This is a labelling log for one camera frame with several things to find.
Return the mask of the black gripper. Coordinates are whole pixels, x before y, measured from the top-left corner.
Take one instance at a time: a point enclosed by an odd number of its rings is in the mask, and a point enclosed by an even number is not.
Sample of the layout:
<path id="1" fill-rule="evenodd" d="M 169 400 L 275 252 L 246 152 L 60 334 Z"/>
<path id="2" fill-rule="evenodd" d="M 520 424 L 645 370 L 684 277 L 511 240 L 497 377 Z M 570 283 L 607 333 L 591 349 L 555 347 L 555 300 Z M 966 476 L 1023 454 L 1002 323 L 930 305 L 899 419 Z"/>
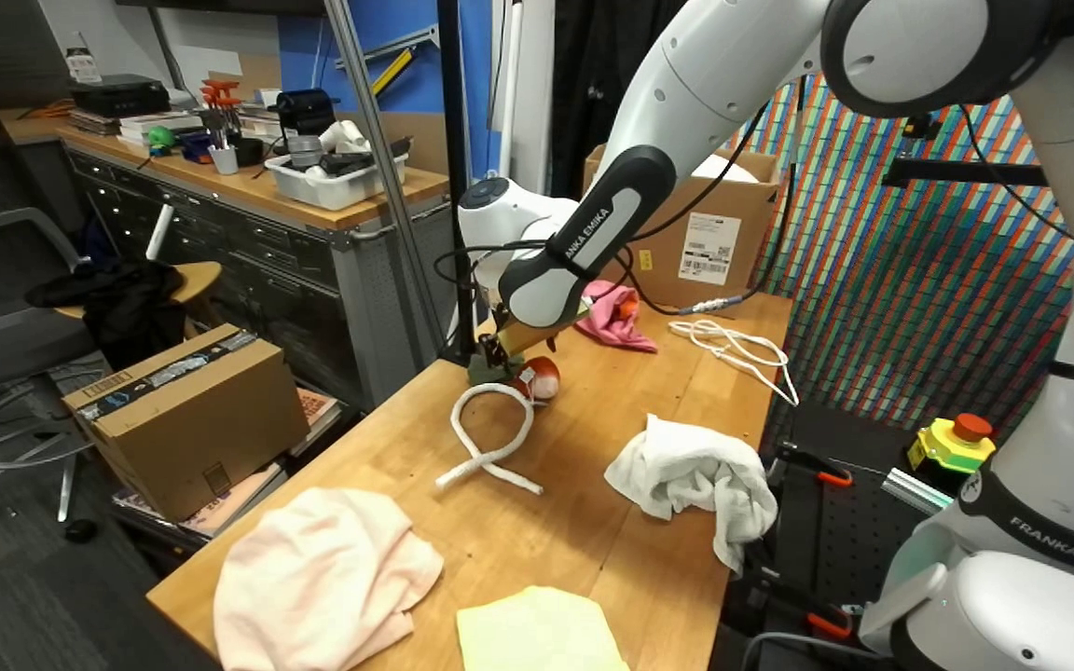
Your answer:
<path id="1" fill-rule="evenodd" d="M 488 362 L 507 362 L 511 374 L 524 367 L 524 349 L 539 342 L 539 333 L 525 323 L 497 323 L 484 319 L 475 333 L 475 355 L 484 355 Z"/>

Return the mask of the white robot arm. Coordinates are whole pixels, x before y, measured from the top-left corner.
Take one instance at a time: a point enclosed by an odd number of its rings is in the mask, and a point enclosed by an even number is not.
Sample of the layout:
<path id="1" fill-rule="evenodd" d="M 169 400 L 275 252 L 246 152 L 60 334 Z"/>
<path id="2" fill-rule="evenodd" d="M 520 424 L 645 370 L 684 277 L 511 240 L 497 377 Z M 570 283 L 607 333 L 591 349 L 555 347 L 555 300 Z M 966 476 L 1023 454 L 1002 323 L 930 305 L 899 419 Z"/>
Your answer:
<path id="1" fill-rule="evenodd" d="M 801 62 L 858 116 L 1006 98 L 1074 236 L 1074 0 L 685 0 L 630 78 L 591 190 L 493 273 L 507 355 L 581 292 Z M 1037 403 L 915 524 L 858 641 L 904 671 L 1074 671 L 1074 300 Z"/>

